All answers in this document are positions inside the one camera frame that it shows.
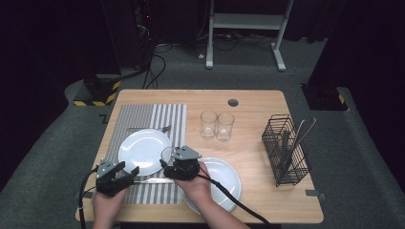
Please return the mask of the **dark stand base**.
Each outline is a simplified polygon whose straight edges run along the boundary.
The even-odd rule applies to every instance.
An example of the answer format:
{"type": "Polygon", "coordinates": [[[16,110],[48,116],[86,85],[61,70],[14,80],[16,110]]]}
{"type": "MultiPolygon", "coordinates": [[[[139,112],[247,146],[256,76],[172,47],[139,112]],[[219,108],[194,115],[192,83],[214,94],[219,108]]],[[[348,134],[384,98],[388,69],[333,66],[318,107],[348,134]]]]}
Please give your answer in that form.
{"type": "Polygon", "coordinates": [[[344,96],[336,89],[321,90],[317,87],[310,87],[308,84],[302,84],[301,90],[307,100],[311,110],[316,111],[347,111],[344,96]]]}

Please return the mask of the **black yellow striped base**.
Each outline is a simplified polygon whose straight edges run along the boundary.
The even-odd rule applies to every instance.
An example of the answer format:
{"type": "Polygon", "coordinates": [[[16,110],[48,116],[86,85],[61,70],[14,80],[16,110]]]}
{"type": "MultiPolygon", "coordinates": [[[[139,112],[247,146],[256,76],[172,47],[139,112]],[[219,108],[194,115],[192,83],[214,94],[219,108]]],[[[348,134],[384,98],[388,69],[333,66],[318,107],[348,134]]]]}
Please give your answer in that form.
{"type": "Polygon", "coordinates": [[[84,79],[75,97],[76,106],[108,106],[116,98],[121,81],[107,78],[84,79]]]}

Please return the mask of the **grey striped placemat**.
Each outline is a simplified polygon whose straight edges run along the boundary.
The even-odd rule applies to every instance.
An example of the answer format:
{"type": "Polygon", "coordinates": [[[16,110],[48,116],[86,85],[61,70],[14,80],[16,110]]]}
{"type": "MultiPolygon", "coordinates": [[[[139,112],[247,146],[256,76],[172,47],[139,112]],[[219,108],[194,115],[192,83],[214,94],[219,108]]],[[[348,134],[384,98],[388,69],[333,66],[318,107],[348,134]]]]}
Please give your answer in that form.
{"type": "MultiPolygon", "coordinates": [[[[173,147],[181,147],[185,140],[186,106],[184,104],[132,104],[121,107],[116,127],[105,158],[114,163],[118,161],[118,149],[131,134],[129,127],[159,128],[171,125],[171,130],[164,133],[171,140],[173,147]]],[[[119,177],[128,173],[118,172],[119,177]]],[[[163,177],[162,168],[150,176],[136,176],[136,180],[151,177],[163,177]]],[[[180,204],[182,190],[174,183],[168,184],[134,184],[129,187],[124,202],[126,204],[180,204]]]]}

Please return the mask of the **person's right hand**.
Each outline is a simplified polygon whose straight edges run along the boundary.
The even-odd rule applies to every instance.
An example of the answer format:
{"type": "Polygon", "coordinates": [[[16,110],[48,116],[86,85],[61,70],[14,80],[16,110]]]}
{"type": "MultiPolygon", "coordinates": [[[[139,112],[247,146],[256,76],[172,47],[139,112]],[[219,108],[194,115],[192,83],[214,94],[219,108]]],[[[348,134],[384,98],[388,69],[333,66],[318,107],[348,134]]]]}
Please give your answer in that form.
{"type": "Polygon", "coordinates": [[[198,177],[194,177],[191,180],[175,180],[175,183],[181,187],[186,197],[196,207],[213,202],[211,197],[211,183],[207,180],[209,173],[203,162],[199,162],[199,164],[200,171],[198,177]]]}

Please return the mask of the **metal knife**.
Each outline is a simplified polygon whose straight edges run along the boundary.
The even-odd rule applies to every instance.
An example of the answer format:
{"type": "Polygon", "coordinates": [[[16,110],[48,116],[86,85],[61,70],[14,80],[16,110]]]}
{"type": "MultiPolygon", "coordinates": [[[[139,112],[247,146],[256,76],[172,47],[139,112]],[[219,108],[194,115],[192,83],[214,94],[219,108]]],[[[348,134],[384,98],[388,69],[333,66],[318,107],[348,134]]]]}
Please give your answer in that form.
{"type": "Polygon", "coordinates": [[[175,183],[171,178],[165,177],[151,177],[145,180],[134,180],[136,184],[168,184],[168,183],[175,183]]]}

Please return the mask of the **person's left hand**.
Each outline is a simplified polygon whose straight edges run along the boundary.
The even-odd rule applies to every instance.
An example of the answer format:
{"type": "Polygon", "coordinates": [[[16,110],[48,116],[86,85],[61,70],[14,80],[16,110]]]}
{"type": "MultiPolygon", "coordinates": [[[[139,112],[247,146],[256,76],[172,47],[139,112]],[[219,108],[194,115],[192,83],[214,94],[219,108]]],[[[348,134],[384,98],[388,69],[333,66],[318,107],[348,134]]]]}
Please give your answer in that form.
{"type": "Polygon", "coordinates": [[[99,192],[93,197],[94,222],[115,223],[127,190],[121,190],[114,197],[99,192]]]}

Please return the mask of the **white metal stand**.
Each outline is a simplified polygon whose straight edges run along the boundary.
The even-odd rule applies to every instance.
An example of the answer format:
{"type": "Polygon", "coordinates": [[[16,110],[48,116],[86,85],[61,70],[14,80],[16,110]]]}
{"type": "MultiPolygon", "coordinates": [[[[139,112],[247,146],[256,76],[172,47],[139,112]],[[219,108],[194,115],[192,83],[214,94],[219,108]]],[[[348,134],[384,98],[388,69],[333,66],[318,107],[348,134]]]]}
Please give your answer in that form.
{"type": "Polygon", "coordinates": [[[210,0],[208,41],[206,48],[205,67],[210,70],[214,66],[213,36],[215,29],[244,29],[277,31],[276,41],[270,44],[277,68],[280,72],[287,70],[280,52],[280,46],[288,24],[294,0],[288,0],[285,12],[280,15],[271,14],[240,14],[216,13],[215,0],[210,0]]]}

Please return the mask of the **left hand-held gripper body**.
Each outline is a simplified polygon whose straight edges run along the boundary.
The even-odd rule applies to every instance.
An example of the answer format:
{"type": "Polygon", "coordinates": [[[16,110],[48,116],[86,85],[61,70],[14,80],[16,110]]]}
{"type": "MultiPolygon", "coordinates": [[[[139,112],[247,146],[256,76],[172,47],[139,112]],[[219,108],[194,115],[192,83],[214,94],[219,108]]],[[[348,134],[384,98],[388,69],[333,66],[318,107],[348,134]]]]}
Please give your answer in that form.
{"type": "Polygon", "coordinates": [[[118,163],[114,163],[107,159],[102,159],[96,171],[96,190],[109,197],[114,197],[118,192],[128,188],[130,185],[123,177],[117,177],[114,173],[114,168],[118,163]]]}

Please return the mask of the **dark equipment rack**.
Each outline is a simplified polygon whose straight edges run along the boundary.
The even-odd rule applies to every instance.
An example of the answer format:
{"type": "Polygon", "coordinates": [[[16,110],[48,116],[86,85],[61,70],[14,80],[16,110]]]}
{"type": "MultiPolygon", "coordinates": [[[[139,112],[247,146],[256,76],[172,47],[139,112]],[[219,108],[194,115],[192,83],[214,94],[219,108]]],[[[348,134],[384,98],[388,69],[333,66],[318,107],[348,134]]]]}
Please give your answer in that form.
{"type": "Polygon", "coordinates": [[[139,68],[148,69],[155,48],[156,33],[149,0],[131,0],[135,17],[141,61],[139,68]]]}

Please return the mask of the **metal fork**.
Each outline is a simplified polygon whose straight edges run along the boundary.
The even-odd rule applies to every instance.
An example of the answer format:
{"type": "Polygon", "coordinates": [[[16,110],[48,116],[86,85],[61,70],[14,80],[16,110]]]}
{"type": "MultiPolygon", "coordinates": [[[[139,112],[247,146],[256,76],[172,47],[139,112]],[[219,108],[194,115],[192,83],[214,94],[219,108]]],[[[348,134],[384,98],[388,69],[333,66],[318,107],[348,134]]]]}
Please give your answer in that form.
{"type": "Polygon", "coordinates": [[[171,125],[169,126],[164,126],[164,127],[159,127],[159,128],[147,128],[147,127],[129,127],[126,130],[129,132],[138,132],[138,131],[142,131],[142,130],[156,130],[156,131],[160,131],[162,133],[166,133],[168,131],[171,130],[171,125]]]}

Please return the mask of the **grey metal utensil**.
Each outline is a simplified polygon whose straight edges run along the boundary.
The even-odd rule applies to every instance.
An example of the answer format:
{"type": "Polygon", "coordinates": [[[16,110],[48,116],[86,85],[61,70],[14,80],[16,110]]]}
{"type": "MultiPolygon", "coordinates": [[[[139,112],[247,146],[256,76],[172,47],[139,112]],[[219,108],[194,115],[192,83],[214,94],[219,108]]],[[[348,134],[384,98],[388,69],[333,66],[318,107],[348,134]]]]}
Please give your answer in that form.
{"type": "Polygon", "coordinates": [[[285,130],[282,134],[282,144],[281,144],[281,152],[280,152],[280,165],[284,165],[286,152],[288,150],[288,139],[289,139],[290,131],[285,130]]]}

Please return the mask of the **clear drinking glass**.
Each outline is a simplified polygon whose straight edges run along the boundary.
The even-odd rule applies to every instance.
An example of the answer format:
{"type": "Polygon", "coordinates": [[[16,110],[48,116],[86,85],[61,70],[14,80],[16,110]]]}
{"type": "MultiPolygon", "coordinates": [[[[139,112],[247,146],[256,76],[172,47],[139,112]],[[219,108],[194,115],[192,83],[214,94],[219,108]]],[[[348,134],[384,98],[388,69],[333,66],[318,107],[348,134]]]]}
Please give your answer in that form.
{"type": "Polygon", "coordinates": [[[164,148],[160,153],[160,159],[166,161],[169,165],[173,165],[174,158],[173,154],[176,152],[176,149],[173,146],[164,148]]]}
{"type": "Polygon", "coordinates": [[[231,137],[235,117],[231,113],[220,113],[218,116],[217,138],[220,141],[228,141],[231,137]]]}
{"type": "Polygon", "coordinates": [[[218,115],[214,111],[204,111],[201,113],[201,135],[205,139],[216,136],[218,115]]]}

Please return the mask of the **white plate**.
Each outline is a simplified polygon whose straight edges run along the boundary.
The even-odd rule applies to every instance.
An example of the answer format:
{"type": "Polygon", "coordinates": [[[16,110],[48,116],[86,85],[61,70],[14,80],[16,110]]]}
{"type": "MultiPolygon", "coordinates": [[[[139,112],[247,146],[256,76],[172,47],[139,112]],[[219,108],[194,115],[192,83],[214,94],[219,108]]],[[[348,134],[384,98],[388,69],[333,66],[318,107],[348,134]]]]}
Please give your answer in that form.
{"type": "MultiPolygon", "coordinates": [[[[205,164],[212,179],[218,181],[235,199],[240,199],[242,183],[238,173],[228,162],[216,157],[201,158],[201,162],[205,164]]],[[[236,206],[236,203],[215,184],[211,184],[211,197],[228,212],[231,212],[236,206]]]]}
{"type": "Polygon", "coordinates": [[[118,161],[124,161],[124,172],[139,166],[139,176],[153,175],[161,169],[160,153],[172,146],[169,137],[156,130],[142,130],[129,135],[118,149],[118,161]]]}

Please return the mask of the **black wire cutlery basket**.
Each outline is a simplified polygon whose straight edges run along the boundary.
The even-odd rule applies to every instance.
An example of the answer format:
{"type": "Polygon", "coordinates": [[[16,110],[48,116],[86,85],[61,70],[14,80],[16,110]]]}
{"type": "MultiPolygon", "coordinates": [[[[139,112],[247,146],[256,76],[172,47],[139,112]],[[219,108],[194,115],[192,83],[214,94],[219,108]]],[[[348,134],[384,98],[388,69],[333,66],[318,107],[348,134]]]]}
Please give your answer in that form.
{"type": "Polygon", "coordinates": [[[307,159],[304,140],[295,148],[292,155],[292,164],[287,169],[285,162],[292,142],[295,138],[298,127],[295,127],[289,114],[274,114],[267,122],[262,134],[262,142],[266,148],[266,154],[272,168],[277,186],[283,184],[299,183],[310,171],[311,167],[307,159]],[[280,152],[283,131],[290,131],[288,139],[288,150],[286,152],[284,165],[280,165],[280,152]]]}

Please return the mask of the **silver spoon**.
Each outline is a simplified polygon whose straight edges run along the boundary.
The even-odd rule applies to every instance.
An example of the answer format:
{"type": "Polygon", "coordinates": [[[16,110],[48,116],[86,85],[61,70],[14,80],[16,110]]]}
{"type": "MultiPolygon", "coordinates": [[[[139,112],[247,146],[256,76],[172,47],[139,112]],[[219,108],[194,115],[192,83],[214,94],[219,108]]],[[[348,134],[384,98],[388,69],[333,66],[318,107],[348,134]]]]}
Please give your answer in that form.
{"type": "MultiPolygon", "coordinates": [[[[303,136],[302,140],[299,142],[299,144],[304,140],[304,138],[308,135],[308,133],[311,131],[311,129],[313,128],[313,126],[316,123],[316,118],[315,117],[312,117],[310,119],[304,119],[304,120],[307,121],[307,125],[305,126],[304,136],[303,136]]],[[[289,158],[287,156],[287,160],[285,162],[285,167],[288,169],[291,164],[292,164],[292,158],[289,158]]]]}

